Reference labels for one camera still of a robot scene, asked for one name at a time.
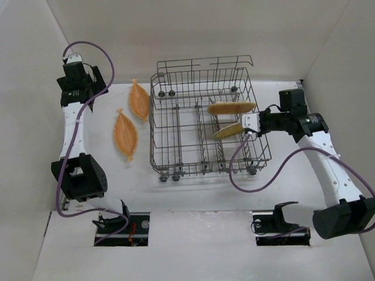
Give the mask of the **round woven plate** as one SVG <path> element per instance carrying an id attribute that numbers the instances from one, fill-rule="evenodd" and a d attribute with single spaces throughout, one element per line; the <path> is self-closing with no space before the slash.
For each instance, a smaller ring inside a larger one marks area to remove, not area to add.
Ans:
<path id="1" fill-rule="evenodd" d="M 242 132 L 244 132 L 244 128 L 242 127 L 242 124 L 235 123 L 235 124 L 226 126 L 224 128 L 221 128 L 213 135 L 213 137 L 215 139 L 229 138 L 231 136 L 238 135 Z"/>
<path id="2" fill-rule="evenodd" d="M 253 102 L 217 102 L 208 106 L 209 114 L 243 114 L 252 111 L 257 106 Z"/>

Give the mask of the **fish-shaped woven plate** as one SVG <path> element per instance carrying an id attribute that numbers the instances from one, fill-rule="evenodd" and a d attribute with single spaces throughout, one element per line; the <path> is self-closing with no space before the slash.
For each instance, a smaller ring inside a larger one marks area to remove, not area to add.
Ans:
<path id="1" fill-rule="evenodd" d="M 114 126 L 114 141 L 118 150 L 132 161 L 138 145 L 138 132 L 133 122 L 123 114 L 123 109 L 117 109 L 118 116 Z"/>
<path id="2" fill-rule="evenodd" d="M 143 122 L 148 120 L 149 116 L 149 95 L 147 91 L 137 82 L 136 78 L 132 79 L 132 87 L 129 92 L 129 105 L 132 112 Z"/>

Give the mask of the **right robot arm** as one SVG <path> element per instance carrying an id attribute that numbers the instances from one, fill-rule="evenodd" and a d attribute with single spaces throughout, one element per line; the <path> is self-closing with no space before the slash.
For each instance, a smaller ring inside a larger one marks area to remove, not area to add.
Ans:
<path id="1" fill-rule="evenodd" d="M 368 191 L 374 189 L 333 147 L 329 128 L 319 113 L 308 113 L 301 88 L 279 92 L 277 113 L 260 112 L 260 134 L 283 131 L 292 136 L 308 158 L 323 190 L 326 207 L 312 212 L 312 224 L 323 239 L 374 230 L 374 197 L 366 198 L 354 184 L 354 175 Z"/>

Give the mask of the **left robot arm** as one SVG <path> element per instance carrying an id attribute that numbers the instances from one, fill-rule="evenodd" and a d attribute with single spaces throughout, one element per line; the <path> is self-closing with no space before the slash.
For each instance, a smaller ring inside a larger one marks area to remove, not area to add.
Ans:
<path id="1" fill-rule="evenodd" d="M 64 218 L 61 196 L 68 200 L 86 202 L 105 197 L 108 190 L 103 168 L 88 151 L 88 127 L 97 95 L 105 94 L 108 85 L 100 70 L 81 60 L 65 59 L 64 76 L 57 79 L 62 91 L 60 105 L 64 114 L 64 139 L 59 159 L 52 162 L 51 171 L 57 181 L 56 210 Z"/>

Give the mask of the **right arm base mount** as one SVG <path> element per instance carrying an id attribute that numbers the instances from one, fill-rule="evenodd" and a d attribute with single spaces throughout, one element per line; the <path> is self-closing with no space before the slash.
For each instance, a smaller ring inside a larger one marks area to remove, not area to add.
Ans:
<path id="1" fill-rule="evenodd" d="M 285 222 L 273 211 L 253 212 L 250 224 L 257 246 L 309 246 L 309 228 Z"/>

